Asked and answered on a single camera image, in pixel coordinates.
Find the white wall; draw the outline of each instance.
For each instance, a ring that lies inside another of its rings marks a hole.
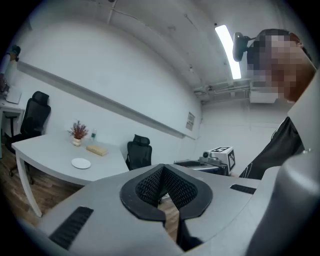
[[[73,19],[26,31],[17,43],[22,62],[198,137],[200,102],[162,58],[134,37],[101,23]],[[153,149],[152,164],[191,158],[194,152],[194,139],[170,135],[77,98],[20,72],[15,63],[8,78],[11,85],[22,90],[23,106],[35,91],[49,95],[51,114],[46,133],[67,130],[80,120],[90,131],[97,129],[97,140],[118,145],[124,157],[134,134],[146,136]],[[192,132],[185,128],[189,112],[196,117]]]
[[[129,34],[98,22],[66,19],[31,33],[26,41],[22,62],[197,137],[197,125],[193,131],[186,129],[189,112],[197,123],[201,116],[191,88]]]
[[[205,105],[193,159],[204,151],[232,146],[236,163],[233,172],[240,175],[270,142],[291,106],[282,101],[275,104],[226,101]]]

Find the table leg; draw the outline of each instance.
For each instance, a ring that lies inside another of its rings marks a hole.
[[[23,121],[23,117],[24,117],[24,112],[25,112],[24,110],[20,111],[18,120],[16,122],[16,124],[17,124],[16,125],[16,132],[15,132],[16,135],[20,133],[20,129],[21,129],[21,125],[22,125],[22,121]]]
[[[3,116],[3,109],[0,108],[0,131],[2,130],[2,116]],[[2,142],[1,142],[2,132],[0,132],[0,159],[2,158]]]
[[[18,166],[18,171],[19,171],[19,176],[20,180],[25,192],[26,197],[28,198],[28,201],[34,210],[35,214],[39,217],[42,216],[42,213],[39,209],[39,206],[37,205],[37,202],[34,198],[34,195],[32,194],[31,187],[28,181],[27,173],[26,173],[26,167],[25,167],[25,161],[21,159],[17,154],[16,154],[16,164]]]

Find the black office chair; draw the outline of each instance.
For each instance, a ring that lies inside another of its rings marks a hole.
[[[135,134],[133,141],[128,142],[127,149],[128,155],[125,163],[130,171],[151,165],[150,139]]]
[[[16,151],[12,148],[12,143],[23,141],[26,139],[34,138],[42,135],[44,124],[50,114],[51,107],[48,105],[49,95],[36,91],[32,98],[26,104],[25,114],[21,124],[20,134],[8,138],[5,146],[13,154]],[[29,164],[26,163],[27,170],[30,172]],[[17,168],[15,165],[10,169],[10,176],[14,175],[13,170]],[[33,180],[29,177],[29,182],[33,184]]]

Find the white table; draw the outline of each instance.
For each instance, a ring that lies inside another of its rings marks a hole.
[[[32,209],[39,217],[42,213],[28,182],[25,161],[46,174],[79,185],[86,185],[129,171],[117,146],[89,139],[83,140],[81,146],[74,146],[71,141],[72,138],[64,131],[12,144],[24,192]],[[92,144],[107,149],[107,154],[99,156],[86,150],[86,146]],[[88,169],[77,169],[71,164],[74,158],[87,159],[91,162],[91,166]]]
[[[21,124],[24,117],[25,109],[18,104],[9,103],[5,99],[0,99],[0,129],[2,128],[2,119],[3,119],[3,113],[4,112],[10,112],[10,113],[18,113],[19,117],[17,119],[17,126],[16,126],[16,134],[20,133]],[[2,158],[2,148],[0,146],[0,158]]]

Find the white box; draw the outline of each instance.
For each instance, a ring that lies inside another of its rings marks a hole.
[[[211,153],[211,157],[219,158],[221,163],[228,166],[228,175],[230,175],[231,170],[236,166],[234,148],[232,146],[220,146],[208,152]]]

